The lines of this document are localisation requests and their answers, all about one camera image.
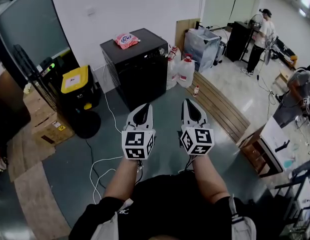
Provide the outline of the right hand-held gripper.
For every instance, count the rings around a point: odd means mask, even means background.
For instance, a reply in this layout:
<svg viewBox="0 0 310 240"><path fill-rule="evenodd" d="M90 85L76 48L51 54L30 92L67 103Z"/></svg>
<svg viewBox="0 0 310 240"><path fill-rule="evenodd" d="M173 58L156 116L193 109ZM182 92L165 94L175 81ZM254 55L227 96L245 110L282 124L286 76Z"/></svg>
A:
<svg viewBox="0 0 310 240"><path fill-rule="evenodd" d="M182 103L180 147L188 155L207 155L214 147L214 131L207 123L207 115L195 101L186 98Z"/></svg>

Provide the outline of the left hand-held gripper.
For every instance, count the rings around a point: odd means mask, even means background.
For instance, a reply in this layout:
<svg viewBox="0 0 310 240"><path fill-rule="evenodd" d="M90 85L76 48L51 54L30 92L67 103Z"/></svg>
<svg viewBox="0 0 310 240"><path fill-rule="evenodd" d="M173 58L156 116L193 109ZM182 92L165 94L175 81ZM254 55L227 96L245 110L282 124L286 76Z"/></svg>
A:
<svg viewBox="0 0 310 240"><path fill-rule="evenodd" d="M126 126L121 132L122 150L128 160L147 160L155 143L153 107L140 105L128 114Z"/></svg>

